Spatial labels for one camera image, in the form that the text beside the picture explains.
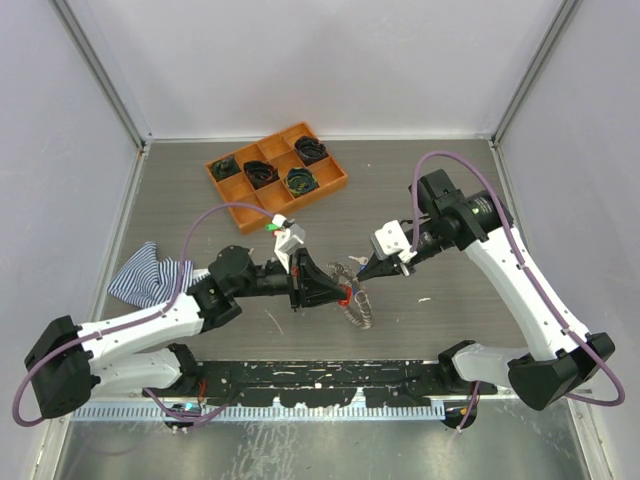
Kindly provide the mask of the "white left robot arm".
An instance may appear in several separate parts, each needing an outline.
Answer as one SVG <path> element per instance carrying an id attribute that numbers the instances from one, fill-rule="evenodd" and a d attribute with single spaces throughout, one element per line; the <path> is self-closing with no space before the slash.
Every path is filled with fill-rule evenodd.
<path id="1" fill-rule="evenodd" d="M 240 298 L 284 295 L 299 309 L 349 297 L 304 248 L 286 262 L 257 265 L 249 249 L 229 246 L 208 270 L 175 299 L 132 314 L 86 324 L 52 320 L 24 361 L 41 417 L 62 417 L 100 394 L 152 388 L 191 395 L 200 372 L 176 339 L 226 325 L 241 314 Z"/>

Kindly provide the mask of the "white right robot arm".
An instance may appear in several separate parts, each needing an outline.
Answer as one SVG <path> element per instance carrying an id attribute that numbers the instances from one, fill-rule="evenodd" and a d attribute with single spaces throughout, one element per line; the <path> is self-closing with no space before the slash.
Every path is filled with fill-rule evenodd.
<path id="1" fill-rule="evenodd" d="M 476 264 L 516 320 L 523 348 L 486 347 L 463 340 L 438 356 L 444 390 L 459 394 L 474 381 L 512 389 L 541 411 L 590 380 L 599 369 L 585 348 L 607 361 L 615 351 L 606 333 L 591 333 L 569 313 L 525 249 L 509 214 L 500 215 L 488 191 L 467 196 L 447 173 L 419 178 L 417 220 L 393 220 L 371 236 L 374 253 L 361 281 L 414 273 L 417 264 L 457 248 Z"/>

